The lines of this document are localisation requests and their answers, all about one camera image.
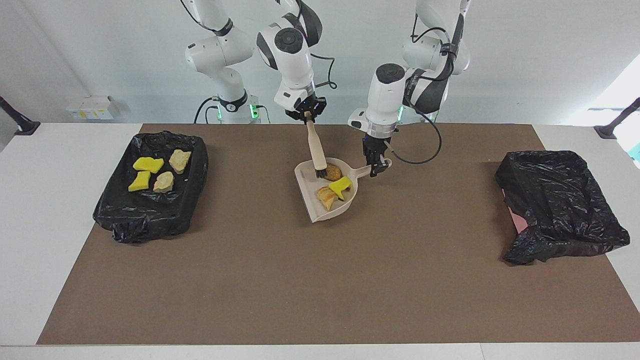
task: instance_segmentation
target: food piece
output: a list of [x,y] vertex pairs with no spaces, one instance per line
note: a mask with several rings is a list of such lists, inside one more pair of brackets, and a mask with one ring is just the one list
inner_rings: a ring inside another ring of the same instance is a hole
[[324,177],[329,181],[338,181],[342,177],[342,171],[334,164],[326,164],[326,176]]
[[133,163],[133,168],[137,171],[151,171],[157,174],[164,165],[164,159],[139,158]]
[[173,190],[173,173],[170,171],[158,175],[154,184],[154,192],[166,193]]
[[324,188],[320,188],[316,196],[322,202],[322,205],[327,211],[331,211],[333,202],[338,198],[338,196],[326,186]]
[[169,159],[169,165],[171,165],[176,174],[180,175],[184,172],[184,168],[187,167],[189,157],[191,157],[191,151],[175,149]]
[[347,190],[348,188],[351,188],[352,186],[353,183],[351,182],[351,179],[344,176],[340,180],[334,181],[333,183],[329,184],[329,189],[331,189],[331,191],[338,195],[338,198],[340,198],[340,200],[344,200],[344,195],[342,194],[342,192],[344,190]]
[[151,178],[151,172],[140,171],[136,179],[129,185],[130,192],[137,192],[138,190],[146,190],[149,188],[149,179]]

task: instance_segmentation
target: black trash bag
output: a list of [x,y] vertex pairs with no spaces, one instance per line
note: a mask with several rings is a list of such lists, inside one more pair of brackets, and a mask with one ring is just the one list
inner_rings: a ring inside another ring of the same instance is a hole
[[630,243],[587,163],[572,151],[509,152],[495,178],[506,204],[529,225],[504,255],[508,263],[595,256]]
[[[182,175],[169,165],[175,149],[191,151],[191,157]],[[138,172],[133,163],[140,157],[164,159],[157,174],[151,174],[149,189],[129,192],[128,187]],[[198,197],[207,180],[209,156],[201,138],[163,131],[157,134],[138,134],[124,152],[111,179],[93,212],[93,219],[113,232],[119,243],[144,243],[185,233]],[[173,190],[153,192],[156,177],[171,171],[175,176]]]

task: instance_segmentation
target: brown table mat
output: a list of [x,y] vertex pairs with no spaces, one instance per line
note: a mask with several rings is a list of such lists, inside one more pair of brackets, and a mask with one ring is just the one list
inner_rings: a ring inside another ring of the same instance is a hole
[[[327,156],[364,164],[362,133],[317,128]],[[143,126],[208,146],[191,229],[132,246],[94,227],[38,344],[640,341],[605,256],[500,260],[515,228],[493,175],[506,152],[543,148],[533,128],[440,128],[435,161],[395,161],[311,224],[293,174],[310,158],[304,126]],[[434,138],[405,126],[394,143],[418,160]]]

